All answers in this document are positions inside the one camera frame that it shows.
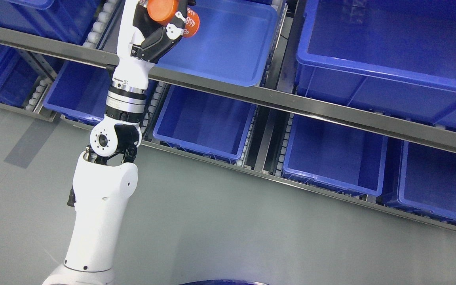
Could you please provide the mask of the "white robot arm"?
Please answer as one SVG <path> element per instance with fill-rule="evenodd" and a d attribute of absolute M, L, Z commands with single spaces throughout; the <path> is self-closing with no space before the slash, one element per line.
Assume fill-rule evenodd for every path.
<path fill-rule="evenodd" d="M 113 285 L 116 243 L 138 184 L 134 163 L 142 140 L 148 80 L 113 79 L 103 119 L 78 157 L 69 205 L 76 211 L 66 256 L 44 285 Z"/>

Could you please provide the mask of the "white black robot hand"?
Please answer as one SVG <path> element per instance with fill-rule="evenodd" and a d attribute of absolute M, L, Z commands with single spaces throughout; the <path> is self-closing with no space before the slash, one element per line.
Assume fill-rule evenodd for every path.
<path fill-rule="evenodd" d="M 150 69 L 183 38 L 188 7 L 195 0 L 179 0 L 178 11 L 165 27 L 150 18 L 148 0 L 127 0 L 123 7 L 112 74 L 114 87 L 141 93 L 148 87 Z"/>

